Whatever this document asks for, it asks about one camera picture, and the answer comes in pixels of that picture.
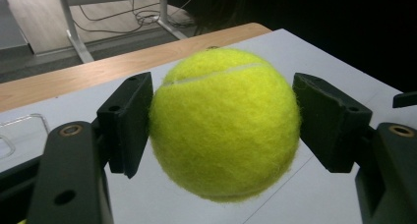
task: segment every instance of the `tennis ball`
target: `tennis ball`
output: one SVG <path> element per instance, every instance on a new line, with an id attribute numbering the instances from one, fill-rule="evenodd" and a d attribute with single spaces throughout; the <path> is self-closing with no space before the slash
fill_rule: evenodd
<path id="1" fill-rule="evenodd" d="M 185 190 L 216 202 L 256 196 L 290 167 L 300 133 L 295 94 L 263 58 L 233 48 L 178 63 L 149 110 L 153 153 Z"/>

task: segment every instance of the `wooden table edge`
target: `wooden table edge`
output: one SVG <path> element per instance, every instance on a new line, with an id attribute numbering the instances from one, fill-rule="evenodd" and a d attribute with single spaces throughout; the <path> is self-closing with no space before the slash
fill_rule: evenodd
<path id="1" fill-rule="evenodd" d="M 268 32 L 271 30 L 250 23 L 0 84 L 0 112 L 129 77 L 212 46 L 226 46 Z"/>

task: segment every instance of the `white table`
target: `white table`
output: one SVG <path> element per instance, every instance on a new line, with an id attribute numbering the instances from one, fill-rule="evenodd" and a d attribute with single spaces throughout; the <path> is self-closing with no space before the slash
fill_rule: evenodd
<path id="1" fill-rule="evenodd" d="M 374 112 L 371 122 L 393 122 L 417 128 L 417 109 L 392 109 L 392 98 L 400 93 L 284 29 L 247 39 L 231 46 L 249 50 L 269 60 L 292 84 L 295 73 L 322 78 Z M 151 69 L 157 89 L 166 72 L 177 61 Z M 31 113 L 42 114 L 51 129 L 71 121 L 91 122 L 95 111 L 126 78 L 60 95 L 5 111 L 0 122 Z M 110 174 L 110 200 L 114 220 L 122 223 L 361 223 L 354 178 L 331 174 L 301 142 L 291 170 L 260 197 L 243 203 L 218 204 L 178 188 L 160 169 L 147 145 L 137 175 L 128 180 Z"/>

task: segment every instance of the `black metal bracket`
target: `black metal bracket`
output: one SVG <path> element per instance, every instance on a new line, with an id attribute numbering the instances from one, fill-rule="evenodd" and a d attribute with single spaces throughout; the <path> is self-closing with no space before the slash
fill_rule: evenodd
<path id="1" fill-rule="evenodd" d="M 40 157 L 1 173 L 2 223 L 113 223 L 104 166 L 135 176 L 152 97 L 150 73 L 128 78 L 92 123 L 54 129 Z"/>
<path id="2" fill-rule="evenodd" d="M 328 82 L 295 74 L 301 139 L 331 173 L 359 166 L 356 186 L 364 223 L 417 223 L 417 131 L 393 123 L 369 127 L 372 111 Z M 409 106 L 412 98 L 396 98 Z"/>

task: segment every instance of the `screw hole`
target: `screw hole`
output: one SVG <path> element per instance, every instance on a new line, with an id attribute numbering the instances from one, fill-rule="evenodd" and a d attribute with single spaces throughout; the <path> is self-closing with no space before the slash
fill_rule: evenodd
<path id="1" fill-rule="evenodd" d="M 56 205 L 64 205 L 64 204 L 69 203 L 71 200 L 73 200 L 74 197 L 76 197 L 76 193 L 72 190 L 69 190 L 56 196 L 56 198 L 54 199 L 54 202 Z"/>
<path id="2" fill-rule="evenodd" d="M 410 129 L 406 128 L 406 127 L 402 127 L 399 125 L 393 125 L 389 127 L 389 130 L 394 133 L 397 134 L 401 137 L 406 137 L 406 138 L 414 138 L 414 132 L 411 131 Z"/>
<path id="3" fill-rule="evenodd" d="M 115 112 L 118 111 L 120 109 L 120 106 L 111 106 L 108 110 L 110 110 L 111 112 Z"/>
<path id="4" fill-rule="evenodd" d="M 359 109 L 356 108 L 356 107 L 349 107 L 349 110 L 352 111 L 352 112 L 358 112 L 359 111 Z"/>

